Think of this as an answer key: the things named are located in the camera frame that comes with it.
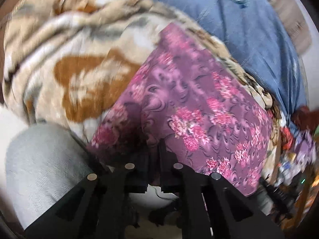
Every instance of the beige pillow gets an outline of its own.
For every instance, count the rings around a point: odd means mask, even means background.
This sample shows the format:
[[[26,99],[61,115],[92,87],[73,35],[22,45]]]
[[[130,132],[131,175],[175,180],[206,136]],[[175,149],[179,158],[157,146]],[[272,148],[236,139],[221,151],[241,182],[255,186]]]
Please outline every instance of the beige pillow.
[[[268,0],[277,12],[299,55],[311,45],[308,25],[294,0]]]

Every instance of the wire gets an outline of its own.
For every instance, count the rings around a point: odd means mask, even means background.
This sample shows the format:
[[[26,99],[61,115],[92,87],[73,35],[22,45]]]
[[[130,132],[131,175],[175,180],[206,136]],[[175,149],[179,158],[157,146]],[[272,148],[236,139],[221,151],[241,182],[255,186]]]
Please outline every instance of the wire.
[[[157,189],[154,186],[152,186],[152,185],[150,185],[150,186],[155,190],[156,196],[159,197],[160,199],[165,199],[165,200],[170,200],[170,201],[175,200],[175,199],[172,199],[172,198],[169,199],[169,198],[161,197],[160,195],[158,195]]]

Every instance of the blue garment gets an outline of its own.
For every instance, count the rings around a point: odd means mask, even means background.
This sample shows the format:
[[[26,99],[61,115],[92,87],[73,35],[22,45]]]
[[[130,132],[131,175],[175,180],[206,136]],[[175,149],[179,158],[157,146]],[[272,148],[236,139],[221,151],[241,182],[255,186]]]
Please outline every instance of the blue garment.
[[[267,0],[159,0],[221,39],[242,67],[280,103],[289,121],[306,105],[296,50]]]

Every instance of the beige patterned fabric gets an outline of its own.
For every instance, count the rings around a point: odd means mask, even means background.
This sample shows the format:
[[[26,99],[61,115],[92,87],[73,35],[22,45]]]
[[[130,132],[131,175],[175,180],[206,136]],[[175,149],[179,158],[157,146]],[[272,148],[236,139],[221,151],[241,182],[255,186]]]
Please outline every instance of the beige patterned fabric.
[[[296,51],[302,55],[311,45],[309,27],[294,0],[268,0],[277,12]]]
[[[4,38],[7,107],[26,123],[42,120],[91,140],[109,108],[174,22],[218,55],[263,107],[272,99],[180,11],[152,0],[21,0]]]

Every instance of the brown patch on blanket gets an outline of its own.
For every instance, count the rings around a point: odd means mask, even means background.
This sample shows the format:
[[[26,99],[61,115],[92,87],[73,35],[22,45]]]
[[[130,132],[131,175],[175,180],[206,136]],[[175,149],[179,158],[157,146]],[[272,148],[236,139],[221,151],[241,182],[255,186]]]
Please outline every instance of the brown patch on blanket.
[[[97,118],[111,108],[140,68],[117,49],[106,57],[66,56],[56,63],[54,76],[65,90],[62,106],[73,122]],[[105,71],[112,72],[101,76]]]
[[[85,13],[92,13],[99,9],[95,5],[91,4],[88,0],[69,0],[68,5],[63,4],[60,6],[61,0],[57,0],[58,3],[54,6],[54,12],[56,15],[59,15],[66,11],[79,11]]]

